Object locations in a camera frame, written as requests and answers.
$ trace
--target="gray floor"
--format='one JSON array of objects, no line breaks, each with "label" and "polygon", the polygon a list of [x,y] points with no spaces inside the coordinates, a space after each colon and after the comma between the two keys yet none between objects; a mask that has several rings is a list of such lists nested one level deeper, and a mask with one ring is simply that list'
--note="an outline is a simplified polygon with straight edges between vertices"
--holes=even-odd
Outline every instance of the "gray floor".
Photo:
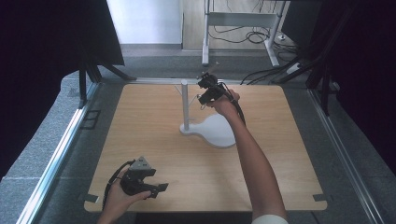
[{"label": "gray floor", "polygon": [[[199,52],[183,51],[177,46],[131,46],[125,47],[123,52],[126,66],[119,69],[135,77],[194,78],[206,70],[201,66]],[[269,59],[259,51],[217,51],[212,52],[210,60],[213,65],[218,63],[214,74],[219,78],[238,82],[250,72],[271,67]],[[100,70],[103,83],[90,107],[90,111],[100,111],[99,120],[93,129],[89,128],[92,123],[86,120],[82,124],[86,129],[78,130],[35,223],[94,223],[99,216],[85,211],[81,198],[90,187],[122,87],[126,84],[106,69],[101,67]],[[289,211],[290,223],[371,223],[304,86],[305,80],[306,75],[303,75],[282,87],[329,206],[320,212]],[[265,79],[260,84],[267,85],[268,81]],[[17,221],[77,106],[78,74],[74,73],[64,79],[54,107],[0,184],[0,223]],[[383,223],[395,223],[395,175],[338,104],[335,95],[331,95],[329,107],[330,119],[373,196]],[[134,223],[135,217],[136,214],[128,213],[120,223]],[[150,223],[150,218],[156,223],[172,222],[166,222],[168,219],[159,214],[151,217],[138,214],[137,217],[138,223]],[[180,218],[177,214],[167,218],[171,217]],[[220,223],[236,220],[249,223],[248,219],[244,214],[239,219],[233,214],[219,217]]]}]

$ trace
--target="black curtain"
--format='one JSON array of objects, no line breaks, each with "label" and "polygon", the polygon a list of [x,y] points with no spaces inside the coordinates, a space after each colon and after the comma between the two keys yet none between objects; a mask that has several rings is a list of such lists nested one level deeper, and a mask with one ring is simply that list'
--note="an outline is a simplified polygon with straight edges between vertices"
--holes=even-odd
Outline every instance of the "black curtain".
[{"label": "black curtain", "polygon": [[396,174],[396,7],[361,0],[332,51],[343,108]]},{"label": "black curtain", "polygon": [[85,60],[123,64],[106,0],[7,1],[0,6],[0,177],[47,116],[62,79]]}]

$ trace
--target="wrist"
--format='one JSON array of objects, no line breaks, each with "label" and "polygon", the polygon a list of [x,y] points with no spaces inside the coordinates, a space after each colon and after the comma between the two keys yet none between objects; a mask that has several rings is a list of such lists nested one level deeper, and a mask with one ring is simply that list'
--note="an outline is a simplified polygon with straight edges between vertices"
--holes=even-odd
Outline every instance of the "wrist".
[{"label": "wrist", "polygon": [[234,124],[234,123],[239,122],[239,121],[242,122],[241,118],[239,117],[238,113],[236,113],[236,112],[235,113],[226,114],[226,115],[224,115],[224,118],[226,118],[227,121],[230,124]]},{"label": "wrist", "polygon": [[116,219],[109,216],[106,213],[102,213],[102,215],[99,217],[97,224],[111,224],[111,223],[115,223]]}]

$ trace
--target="hand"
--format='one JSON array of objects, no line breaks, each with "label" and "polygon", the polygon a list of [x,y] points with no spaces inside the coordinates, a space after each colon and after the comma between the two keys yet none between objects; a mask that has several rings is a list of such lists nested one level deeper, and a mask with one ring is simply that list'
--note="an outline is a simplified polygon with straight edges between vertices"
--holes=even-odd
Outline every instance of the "hand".
[{"label": "hand", "polygon": [[[121,171],[119,176],[123,176],[125,171]],[[111,185],[110,191],[107,195],[105,208],[102,215],[99,217],[97,223],[113,223],[115,222],[131,204],[147,199],[151,195],[151,191],[144,191],[133,196],[129,196],[121,188],[120,180],[117,178],[116,181]]]},{"label": "hand", "polygon": [[[238,93],[230,90],[231,95],[238,101],[240,96]],[[226,95],[222,95],[218,100],[208,102],[206,106],[215,107],[216,111],[224,116],[226,119],[233,115],[238,115],[238,111],[236,110],[235,106],[230,102]]]}]

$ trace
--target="wooden table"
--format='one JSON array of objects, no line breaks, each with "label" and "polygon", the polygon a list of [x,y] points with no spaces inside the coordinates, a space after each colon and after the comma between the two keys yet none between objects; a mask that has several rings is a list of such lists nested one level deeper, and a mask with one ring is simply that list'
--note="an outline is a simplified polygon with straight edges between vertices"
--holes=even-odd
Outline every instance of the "wooden table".
[{"label": "wooden table", "polygon": [[[314,200],[313,195],[323,192],[282,89],[229,88],[241,95],[247,126],[274,168],[286,209],[324,210],[327,202]],[[204,92],[189,85],[190,99]],[[191,122],[216,113],[200,107],[198,100],[191,104]],[[156,199],[134,203],[131,211],[251,211],[236,147],[213,148],[200,136],[182,135],[182,123],[182,100],[174,85],[126,85],[89,193],[102,197],[106,182],[123,163],[145,156],[157,170],[145,183],[169,186]],[[102,200],[85,202],[87,211],[101,208]]]}]

